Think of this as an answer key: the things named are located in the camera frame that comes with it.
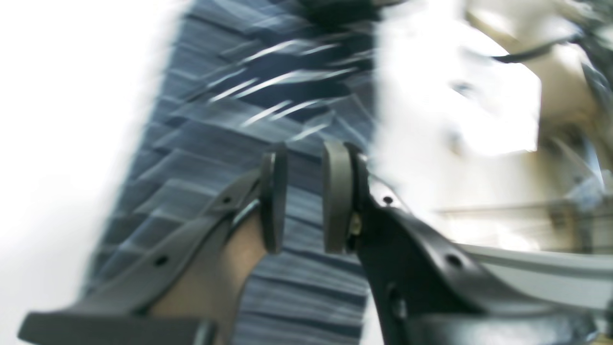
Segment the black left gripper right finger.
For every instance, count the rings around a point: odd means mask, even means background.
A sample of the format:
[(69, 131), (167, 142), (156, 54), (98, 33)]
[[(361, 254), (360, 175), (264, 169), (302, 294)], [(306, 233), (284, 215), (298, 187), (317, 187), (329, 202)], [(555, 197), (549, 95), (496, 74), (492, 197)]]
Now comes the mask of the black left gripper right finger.
[(512, 288), (423, 221), (371, 192), (350, 143), (322, 153), (324, 249), (354, 253), (386, 345), (589, 345), (588, 312)]

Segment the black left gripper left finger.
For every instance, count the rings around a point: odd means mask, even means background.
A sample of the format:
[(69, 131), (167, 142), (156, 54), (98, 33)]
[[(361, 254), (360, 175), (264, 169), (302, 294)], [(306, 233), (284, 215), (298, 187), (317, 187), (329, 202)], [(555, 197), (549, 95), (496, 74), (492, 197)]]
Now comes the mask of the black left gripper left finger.
[(62, 310), (30, 312), (18, 338), (34, 345), (223, 345), (245, 284), (282, 249), (288, 150), (223, 190), (125, 272)]

